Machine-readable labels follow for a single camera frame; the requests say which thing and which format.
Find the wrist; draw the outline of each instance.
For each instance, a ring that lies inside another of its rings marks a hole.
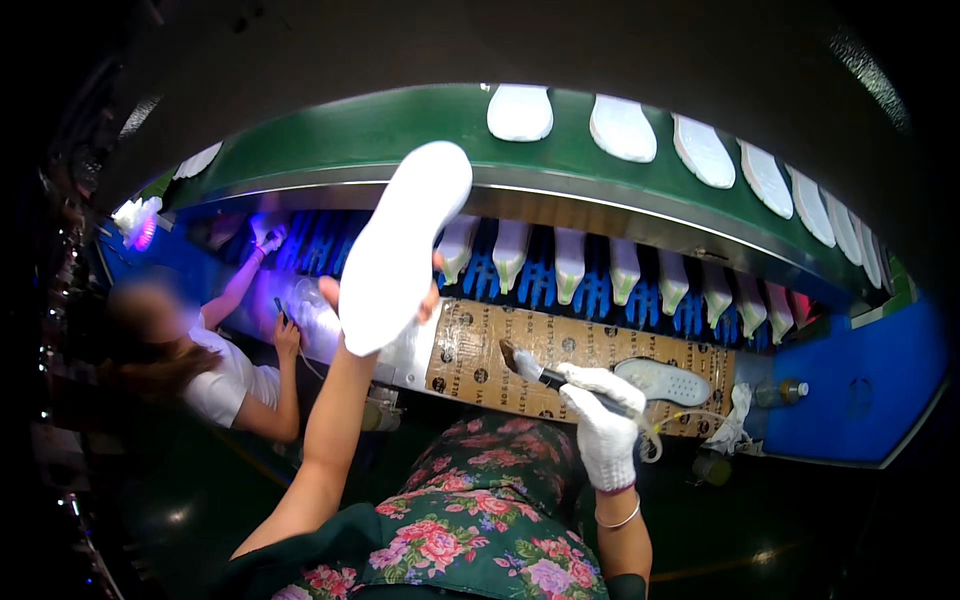
[[[257,246],[253,249],[253,253],[250,255],[250,260],[256,262],[256,266],[259,267],[260,263],[262,263],[263,259],[266,257],[267,257],[267,251]]]
[[[596,502],[597,522],[609,527],[624,524],[639,513],[640,494],[633,487],[617,493],[597,491]]]

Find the hand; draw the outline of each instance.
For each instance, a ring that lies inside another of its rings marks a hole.
[[[297,361],[297,352],[300,350],[300,330],[293,321],[283,325],[283,313],[276,313],[274,324],[274,346],[276,356],[282,363],[284,360]]]
[[[267,241],[269,233],[262,236],[258,235],[256,239],[256,246],[263,251],[264,256],[283,245],[283,242],[287,239],[287,226],[286,224],[280,224],[270,233],[274,236],[270,238],[269,242]]]
[[[444,265],[444,258],[440,256],[440,253],[437,251],[433,252],[432,257],[433,268],[440,270]],[[333,308],[333,312],[337,313],[339,316],[340,310],[340,283],[337,282],[333,277],[322,276],[317,282],[317,286],[320,288],[320,293]],[[420,310],[417,313],[417,323],[423,324],[430,319],[430,315],[433,314],[433,309],[437,307],[437,303],[440,301],[440,290],[437,289],[437,282],[434,281],[430,286],[430,291],[427,292],[426,298],[423,299],[423,302],[420,303]]]
[[[605,394],[640,414],[646,406],[646,396],[606,369],[585,369],[562,363],[557,370],[568,382],[560,388],[560,398],[580,418],[577,445],[590,484],[608,493],[631,488],[636,481],[637,427],[633,421],[604,408],[593,392]]]

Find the gloved hand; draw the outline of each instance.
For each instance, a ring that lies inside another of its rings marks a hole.
[[[264,255],[269,254],[270,252],[273,252],[274,250],[279,248],[281,245],[283,245],[283,241],[287,239],[287,226],[285,224],[280,225],[276,229],[271,231],[271,233],[273,234],[273,237],[271,237],[269,240],[256,241],[256,246],[263,251]]]
[[[287,239],[288,222],[290,216],[285,212],[267,212],[253,215],[250,219],[250,227],[253,229],[253,237],[256,246],[269,254],[283,244]]]
[[[577,445],[590,484],[600,492],[628,490],[636,481],[636,424],[604,408],[593,392],[605,394],[640,414],[646,406],[646,396],[606,369],[562,363],[557,371],[568,382],[560,388],[560,398],[580,418]]]

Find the plastic bottle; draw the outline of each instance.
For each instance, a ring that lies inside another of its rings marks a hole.
[[[810,393],[810,385],[800,379],[784,379],[780,384],[767,380],[756,386],[754,399],[762,408],[774,408],[796,404],[797,400]]]

